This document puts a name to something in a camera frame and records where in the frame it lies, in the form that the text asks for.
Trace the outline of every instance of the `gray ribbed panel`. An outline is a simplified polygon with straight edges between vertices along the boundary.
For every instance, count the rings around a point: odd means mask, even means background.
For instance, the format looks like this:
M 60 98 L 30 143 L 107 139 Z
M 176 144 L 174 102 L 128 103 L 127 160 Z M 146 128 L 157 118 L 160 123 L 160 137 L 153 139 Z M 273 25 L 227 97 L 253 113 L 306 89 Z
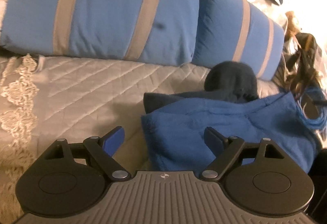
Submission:
M 193 172 L 138 172 L 114 183 L 93 208 L 53 219 L 26 214 L 17 224 L 313 224 L 303 213 L 292 217 L 252 215 L 228 200 L 220 186 L 198 180 Z

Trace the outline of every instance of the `cream lace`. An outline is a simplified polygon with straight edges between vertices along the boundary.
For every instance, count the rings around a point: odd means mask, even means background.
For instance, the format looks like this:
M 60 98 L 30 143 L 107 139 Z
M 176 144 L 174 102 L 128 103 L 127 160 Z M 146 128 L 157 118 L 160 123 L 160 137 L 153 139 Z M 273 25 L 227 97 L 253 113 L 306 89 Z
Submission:
M 32 82 L 32 73 L 37 64 L 30 55 L 23 57 L 16 69 L 19 79 L 3 86 L 8 72 L 16 61 L 11 58 L 0 80 L 0 96 L 15 105 L 14 110 L 0 114 L 1 128 L 12 136 L 12 142 L 0 143 L 0 171 L 4 171 L 9 182 L 0 186 L 0 223 L 10 224 L 22 215 L 22 209 L 15 195 L 15 186 L 20 176 L 34 162 L 35 156 L 29 150 L 31 131 L 37 118 L 33 114 L 33 98 L 38 88 Z

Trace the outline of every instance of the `crosshair symbol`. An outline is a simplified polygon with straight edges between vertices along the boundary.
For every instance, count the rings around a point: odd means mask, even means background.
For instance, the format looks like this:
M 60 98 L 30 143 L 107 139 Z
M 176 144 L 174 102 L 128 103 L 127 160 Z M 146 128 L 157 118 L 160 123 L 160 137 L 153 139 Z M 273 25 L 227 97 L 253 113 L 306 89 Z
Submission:
M 166 178 L 170 177 L 170 175 L 168 175 L 167 173 L 164 173 L 164 174 L 161 174 L 160 177 L 163 179 L 166 179 Z

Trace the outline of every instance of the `coiled blue cable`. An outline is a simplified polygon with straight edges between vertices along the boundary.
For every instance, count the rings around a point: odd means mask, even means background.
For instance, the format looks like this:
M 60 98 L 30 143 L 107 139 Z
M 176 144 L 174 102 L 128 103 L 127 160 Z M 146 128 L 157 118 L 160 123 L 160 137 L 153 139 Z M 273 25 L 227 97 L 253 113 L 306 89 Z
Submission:
M 305 90 L 305 93 L 307 93 L 308 95 L 310 94 L 309 96 L 314 100 L 326 99 L 325 92 L 317 87 L 310 87 Z M 304 111 L 301 107 L 302 97 L 303 96 L 300 97 L 297 103 L 297 113 L 299 115 L 300 120 L 310 130 L 318 130 L 320 132 L 323 131 L 327 125 L 327 107 L 317 106 L 317 110 L 320 114 L 319 117 L 316 119 L 309 119 L 305 116 Z

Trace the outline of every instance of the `blue cloth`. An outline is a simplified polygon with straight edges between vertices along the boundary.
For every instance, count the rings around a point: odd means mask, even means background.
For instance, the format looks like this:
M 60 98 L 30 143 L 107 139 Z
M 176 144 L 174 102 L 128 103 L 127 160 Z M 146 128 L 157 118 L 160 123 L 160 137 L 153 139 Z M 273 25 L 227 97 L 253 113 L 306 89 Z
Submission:
M 153 169 L 200 173 L 215 159 L 203 140 L 208 126 L 246 142 L 269 137 L 306 173 L 319 151 L 316 137 L 297 118 L 291 93 L 245 104 L 189 98 L 142 117 Z
M 197 40 L 192 63 L 212 68 L 231 61 L 236 50 L 243 20 L 243 0 L 200 0 Z M 260 77 L 271 80 L 279 64 L 284 44 L 283 29 L 273 22 L 274 38 L 267 66 Z M 240 62 L 255 74 L 267 52 L 269 19 L 250 3 L 250 26 Z
M 0 45 L 16 53 L 53 54 L 58 0 L 9 0 Z M 76 0 L 69 56 L 123 59 L 143 0 Z M 192 61 L 199 0 L 160 0 L 139 62 L 181 65 Z

